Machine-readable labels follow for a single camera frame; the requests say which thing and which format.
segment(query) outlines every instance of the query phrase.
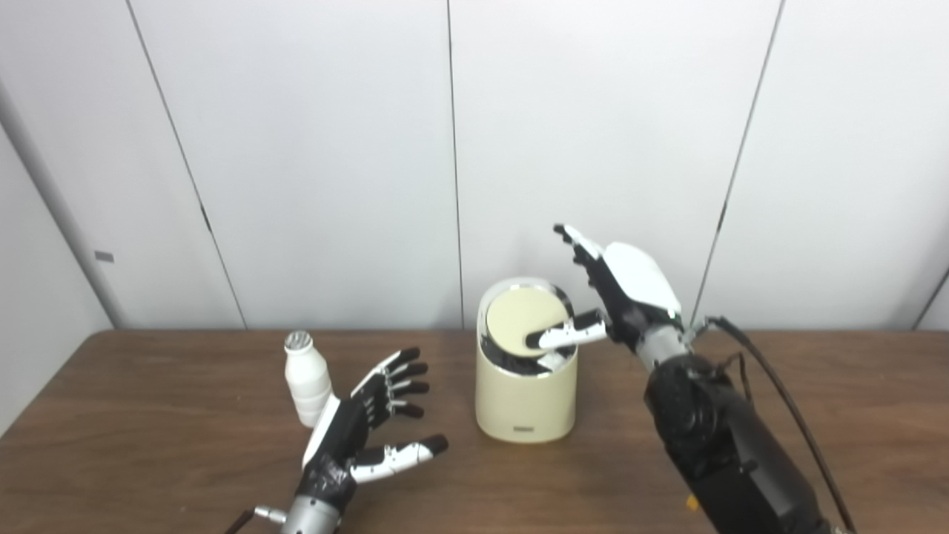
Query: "cylindrical canister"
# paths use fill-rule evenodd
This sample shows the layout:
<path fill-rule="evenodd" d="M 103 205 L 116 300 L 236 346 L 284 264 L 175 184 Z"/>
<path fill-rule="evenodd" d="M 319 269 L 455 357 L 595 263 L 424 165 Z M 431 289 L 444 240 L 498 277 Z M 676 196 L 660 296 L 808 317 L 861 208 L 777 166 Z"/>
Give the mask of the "cylindrical canister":
<path fill-rule="evenodd" d="M 573 316 L 569 299 L 541 278 L 511 278 L 481 298 L 474 411 L 493 438 L 542 443 L 570 432 L 576 413 L 577 348 L 534 350 L 528 334 Z"/>

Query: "black cable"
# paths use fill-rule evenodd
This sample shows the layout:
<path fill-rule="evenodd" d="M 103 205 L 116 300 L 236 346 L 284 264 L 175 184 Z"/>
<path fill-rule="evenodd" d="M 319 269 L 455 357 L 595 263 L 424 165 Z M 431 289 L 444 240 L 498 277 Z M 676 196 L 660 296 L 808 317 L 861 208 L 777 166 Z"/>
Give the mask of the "black cable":
<path fill-rule="evenodd" d="M 237 521 L 235 521 L 230 528 L 224 531 L 224 534 L 235 534 L 251 519 L 253 519 L 253 510 L 244 510 L 237 517 Z"/>
<path fill-rule="evenodd" d="M 764 354 L 752 343 L 752 340 L 741 332 L 741 330 L 732 324 L 732 321 L 726 319 L 725 317 L 709 317 L 709 323 L 718 326 L 726 334 L 730 335 L 748 349 L 748 352 L 754 356 L 754 359 L 757 360 L 758 364 L 765 371 L 765 374 L 768 375 L 768 378 L 771 379 L 774 387 L 777 389 L 778 394 L 781 396 L 781 400 L 784 401 L 784 404 L 788 406 L 788 410 L 791 412 L 791 416 L 794 418 L 794 422 L 797 423 L 797 427 L 801 429 L 801 433 L 804 434 L 804 441 L 808 443 L 808 448 L 810 453 L 814 457 L 814 461 L 817 462 L 817 466 L 821 470 L 821 476 L 824 477 L 824 482 L 827 483 L 828 489 L 830 490 L 830 496 L 833 497 L 834 503 L 837 505 L 837 511 L 840 513 L 841 519 L 844 520 L 844 526 L 847 527 L 847 530 L 853 534 L 857 534 L 857 528 L 853 525 L 853 518 L 850 517 L 850 512 L 847 510 L 847 504 L 844 502 L 844 496 L 840 493 L 840 488 L 837 487 L 837 483 L 833 480 L 833 475 L 830 474 L 830 468 L 828 467 L 827 462 L 824 460 L 824 454 L 821 453 L 821 449 L 817 446 L 817 440 L 814 439 L 813 434 L 810 433 L 808 424 L 804 421 L 804 416 L 801 415 L 801 411 L 797 408 L 797 405 L 794 404 L 794 400 L 791 399 L 791 393 L 788 392 L 788 389 L 785 388 L 784 383 L 781 382 L 781 379 L 778 377 L 777 372 L 768 363 L 768 360 L 765 359 Z"/>
<path fill-rule="evenodd" d="M 745 400 L 754 408 L 754 399 L 752 399 L 752 384 L 748 381 L 748 368 L 745 365 L 745 353 L 735 353 L 725 358 L 725 361 L 718 364 L 716 373 L 724 374 L 725 370 L 732 366 L 738 360 L 738 374 L 741 376 L 741 389 L 745 391 Z"/>

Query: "white bottle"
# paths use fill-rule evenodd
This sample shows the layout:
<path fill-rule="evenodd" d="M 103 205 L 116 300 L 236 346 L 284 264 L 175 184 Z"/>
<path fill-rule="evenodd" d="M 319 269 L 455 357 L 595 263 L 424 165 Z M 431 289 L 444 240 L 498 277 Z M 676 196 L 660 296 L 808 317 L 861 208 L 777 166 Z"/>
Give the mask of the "white bottle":
<path fill-rule="evenodd" d="M 293 397 L 300 422 L 313 428 L 320 420 L 323 407 L 333 394 L 326 360 L 313 348 L 313 339 L 306 331 L 292 332 L 284 341 L 287 366 L 284 376 Z"/>

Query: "black finger segment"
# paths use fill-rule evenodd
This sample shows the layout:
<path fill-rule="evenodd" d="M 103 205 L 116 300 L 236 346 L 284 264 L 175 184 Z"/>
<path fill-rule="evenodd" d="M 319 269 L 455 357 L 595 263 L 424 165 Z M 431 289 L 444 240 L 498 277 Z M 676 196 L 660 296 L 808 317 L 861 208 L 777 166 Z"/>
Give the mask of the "black finger segment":
<path fill-rule="evenodd" d="M 385 378 L 380 374 L 374 374 L 372 378 L 366 380 L 365 384 L 358 391 L 353 393 L 354 398 L 370 399 L 374 395 L 383 391 L 383 384 L 385 383 Z"/>
<path fill-rule="evenodd" d="M 392 371 L 398 368 L 399 366 L 401 366 L 402 364 L 404 364 L 405 362 L 410 362 L 412 360 L 419 359 L 420 354 L 421 354 L 421 351 L 419 350 L 419 347 L 412 347 L 411 349 L 402 349 L 401 351 L 399 351 L 399 355 L 396 356 L 396 359 L 392 360 L 392 362 L 389 363 L 387 368 L 389 369 L 389 371 Z"/>
<path fill-rule="evenodd" d="M 428 372 L 427 363 L 410 363 L 405 366 L 405 369 L 402 371 L 394 373 L 389 379 L 394 381 L 400 381 L 402 378 L 408 378 L 410 376 L 419 376 L 420 374 L 426 374 Z"/>
<path fill-rule="evenodd" d="M 544 336 L 546 330 L 528 334 L 524 339 L 524 346 L 528 349 L 540 349 L 540 338 Z"/>
<path fill-rule="evenodd" d="M 376 466 L 385 460 L 385 447 L 364 448 L 353 458 L 355 466 Z"/>
<path fill-rule="evenodd" d="M 409 382 L 407 385 L 394 391 L 397 397 L 412 393 L 427 393 L 430 389 L 428 382 Z"/>
<path fill-rule="evenodd" d="M 425 415 L 425 410 L 421 406 L 416 406 L 414 404 L 406 404 L 405 406 L 395 406 L 395 413 L 400 415 L 405 415 L 407 417 L 412 417 L 413 419 L 421 419 Z"/>
<path fill-rule="evenodd" d="M 590 310 L 589 312 L 583 312 L 573 317 L 573 328 L 576 330 L 586 330 L 602 320 L 603 317 L 600 315 L 600 310 Z"/>
<path fill-rule="evenodd" d="M 419 441 L 419 443 L 425 448 L 431 450 L 433 456 L 437 456 L 448 450 L 448 438 L 446 438 L 444 434 L 429 436 Z"/>

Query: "wooden table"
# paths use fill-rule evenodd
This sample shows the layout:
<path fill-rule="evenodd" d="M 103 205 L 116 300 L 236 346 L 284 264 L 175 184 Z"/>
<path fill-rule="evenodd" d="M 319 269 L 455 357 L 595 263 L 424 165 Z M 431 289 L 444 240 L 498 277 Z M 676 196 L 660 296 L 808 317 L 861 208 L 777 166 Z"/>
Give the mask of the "wooden table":
<path fill-rule="evenodd" d="M 286 507 L 309 431 L 283 378 L 284 332 L 90 338 L 0 440 L 0 531 L 215 534 L 244 508 Z M 622 347 L 581 349 L 573 432 L 543 446 L 475 424 L 470 332 L 323 332 L 336 391 L 413 345 L 431 365 L 420 421 L 370 444 L 444 432 L 451 448 L 362 486 L 343 533 L 712 533 L 685 507 Z M 756 333 L 823 446 L 861 534 L 949 528 L 949 334 Z M 721 358 L 720 334 L 698 348 Z M 757 406 L 837 521 L 804 442 L 752 365 Z M 275 532 L 262 520 L 245 532 Z"/>

